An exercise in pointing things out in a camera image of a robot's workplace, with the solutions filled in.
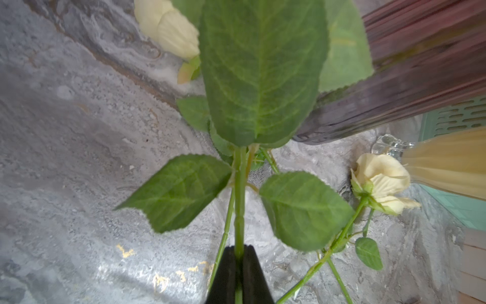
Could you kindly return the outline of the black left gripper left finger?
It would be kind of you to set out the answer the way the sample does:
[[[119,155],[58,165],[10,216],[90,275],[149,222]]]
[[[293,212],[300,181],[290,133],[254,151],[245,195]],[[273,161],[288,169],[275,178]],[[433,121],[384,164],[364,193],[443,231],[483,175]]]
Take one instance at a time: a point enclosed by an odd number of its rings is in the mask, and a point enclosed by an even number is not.
[[[205,304],[235,304],[237,262],[233,246],[224,249]]]

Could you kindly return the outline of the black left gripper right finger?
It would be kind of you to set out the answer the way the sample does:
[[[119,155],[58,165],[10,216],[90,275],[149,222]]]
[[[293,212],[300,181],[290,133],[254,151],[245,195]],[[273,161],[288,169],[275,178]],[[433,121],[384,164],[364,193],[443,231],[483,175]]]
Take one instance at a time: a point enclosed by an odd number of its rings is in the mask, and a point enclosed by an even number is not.
[[[244,247],[242,259],[243,304],[274,304],[258,256],[253,246]]]

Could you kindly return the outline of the yellow glass vase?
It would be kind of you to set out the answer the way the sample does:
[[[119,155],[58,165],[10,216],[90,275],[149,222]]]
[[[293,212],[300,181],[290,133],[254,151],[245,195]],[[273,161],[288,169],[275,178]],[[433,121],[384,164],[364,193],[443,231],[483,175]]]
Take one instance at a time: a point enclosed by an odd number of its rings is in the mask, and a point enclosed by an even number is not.
[[[372,146],[372,153],[397,159],[414,182],[485,200],[485,127],[443,134],[417,143],[385,134]]]

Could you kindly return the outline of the purple glass vase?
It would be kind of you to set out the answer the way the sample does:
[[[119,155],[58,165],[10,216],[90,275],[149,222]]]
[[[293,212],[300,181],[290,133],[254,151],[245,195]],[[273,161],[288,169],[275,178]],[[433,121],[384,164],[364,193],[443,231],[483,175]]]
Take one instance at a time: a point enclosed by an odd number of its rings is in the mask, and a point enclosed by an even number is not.
[[[321,94],[295,141],[329,143],[485,94],[484,1],[389,1],[364,22],[375,74]]]

